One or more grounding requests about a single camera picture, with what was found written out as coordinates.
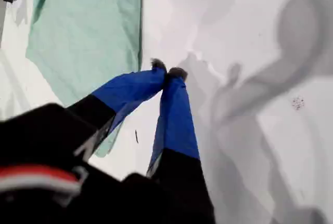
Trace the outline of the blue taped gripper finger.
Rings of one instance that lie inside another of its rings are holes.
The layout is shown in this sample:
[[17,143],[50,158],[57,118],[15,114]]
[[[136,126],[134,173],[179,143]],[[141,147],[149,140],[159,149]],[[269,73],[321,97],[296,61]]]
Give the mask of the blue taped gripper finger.
[[160,100],[147,176],[190,203],[209,203],[185,80],[187,72],[172,68]]
[[152,59],[150,70],[114,77],[68,110],[102,130],[106,138],[141,103],[162,90],[166,75],[164,63]]

